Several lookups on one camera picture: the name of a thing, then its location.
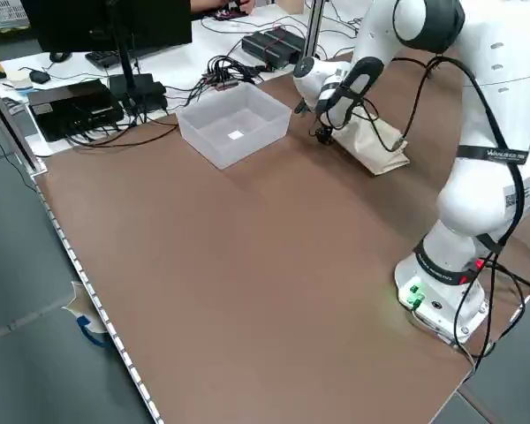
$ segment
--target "transparent container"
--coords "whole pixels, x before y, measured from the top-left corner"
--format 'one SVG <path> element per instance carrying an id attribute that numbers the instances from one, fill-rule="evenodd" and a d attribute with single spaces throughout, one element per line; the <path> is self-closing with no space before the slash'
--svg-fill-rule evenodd
<path id="1" fill-rule="evenodd" d="M 240 84 L 177 112 L 183 138 L 223 170 L 283 138 L 291 109 L 252 84 Z"/>

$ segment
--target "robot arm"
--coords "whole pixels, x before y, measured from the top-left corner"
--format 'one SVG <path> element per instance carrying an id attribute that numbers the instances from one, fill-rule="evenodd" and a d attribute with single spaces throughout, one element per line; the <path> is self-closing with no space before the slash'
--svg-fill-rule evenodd
<path id="1" fill-rule="evenodd" d="M 341 128 L 347 124 L 353 108 L 403 47 L 392 24 L 396 2 L 373 2 L 361 21 L 350 63 L 313 57 L 304 57 L 297 63 L 294 84 L 324 125 Z"/>
<path id="2" fill-rule="evenodd" d="M 488 311 L 473 269 L 484 253 L 480 242 L 499 240 L 516 215 L 516 179 L 507 155 L 527 157 L 518 170 L 524 212 L 530 212 L 530 4 L 374 0 L 351 63 L 305 57 L 295 68 L 295 85 L 325 128 L 340 129 L 403 46 L 436 54 L 456 48 L 490 107 L 486 113 L 472 81 L 464 78 L 458 157 L 438 197 L 439 219 L 395 269 L 399 301 L 412 309 L 417 293 L 417 316 L 463 343 Z M 491 115 L 506 146 L 493 134 Z"/>

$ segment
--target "black device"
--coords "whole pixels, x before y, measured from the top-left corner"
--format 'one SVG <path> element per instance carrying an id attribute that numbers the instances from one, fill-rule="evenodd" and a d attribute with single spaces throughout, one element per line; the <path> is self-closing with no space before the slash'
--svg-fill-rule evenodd
<path id="1" fill-rule="evenodd" d="M 71 57 L 71 53 L 64 52 L 64 53 L 58 53 L 58 52 L 51 52 L 49 53 L 49 60 L 54 64 L 60 64 L 61 62 L 64 62 L 69 57 Z"/>
<path id="2" fill-rule="evenodd" d="M 279 33 L 246 35 L 241 39 L 241 48 L 275 69 L 296 64 L 302 51 L 292 47 L 289 42 L 283 42 Z"/>
<path id="3" fill-rule="evenodd" d="M 192 40 L 189 0 L 22 0 L 45 51 L 117 50 L 123 75 L 110 91 L 133 114 L 166 108 L 165 87 L 149 73 L 133 75 L 129 50 Z"/>
<path id="4" fill-rule="evenodd" d="M 51 77 L 48 73 L 37 71 L 35 69 L 29 73 L 29 79 L 36 84 L 45 84 L 46 82 L 51 81 Z"/>
<path id="5" fill-rule="evenodd" d="M 296 55 L 293 54 L 289 57 L 289 63 L 296 64 L 299 61 L 302 56 L 302 51 L 304 50 L 304 38 L 281 27 L 267 31 L 265 34 L 276 38 L 277 42 L 297 51 Z"/>
<path id="6" fill-rule="evenodd" d="M 35 91 L 27 100 L 47 141 L 113 125 L 124 117 L 122 107 L 99 79 Z"/>
<path id="7" fill-rule="evenodd" d="M 152 48 L 152 49 L 137 49 L 137 50 L 131 50 L 130 51 L 130 58 L 141 58 L 148 56 L 150 54 L 156 53 L 157 51 L 161 51 L 160 48 Z M 85 58 L 88 62 L 96 66 L 101 71 L 104 71 L 105 69 L 113 68 L 114 66 L 118 66 L 122 63 L 120 60 L 120 54 L 115 51 L 92 51 L 90 53 L 87 53 L 85 55 Z"/>

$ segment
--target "brown table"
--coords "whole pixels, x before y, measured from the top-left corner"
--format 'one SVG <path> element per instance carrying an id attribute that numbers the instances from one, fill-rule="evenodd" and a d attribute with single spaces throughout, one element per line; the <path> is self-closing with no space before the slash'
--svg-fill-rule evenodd
<path id="1" fill-rule="evenodd" d="M 369 96 L 398 128 L 420 76 L 392 64 Z M 436 220 L 460 132 L 458 83 L 447 65 L 429 81 L 411 165 L 377 178 L 309 137 L 312 118 L 298 116 L 225 171 L 178 132 L 47 161 L 39 186 L 165 422 L 435 416 L 469 367 L 409 322 L 392 272 Z M 299 101 L 290 76 L 260 87 Z M 118 142 L 163 131 L 142 125 Z M 530 217 L 503 263 L 530 278 Z M 502 281 L 496 334 L 518 304 Z"/>

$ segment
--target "metal pole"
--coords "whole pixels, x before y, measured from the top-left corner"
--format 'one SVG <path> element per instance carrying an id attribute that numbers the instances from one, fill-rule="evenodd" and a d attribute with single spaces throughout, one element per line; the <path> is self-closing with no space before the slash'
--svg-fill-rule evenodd
<path id="1" fill-rule="evenodd" d="M 308 19 L 307 38 L 304 41 L 304 49 L 302 50 L 303 57 L 313 57 L 316 54 L 325 3 L 326 0 L 312 0 L 310 18 Z"/>

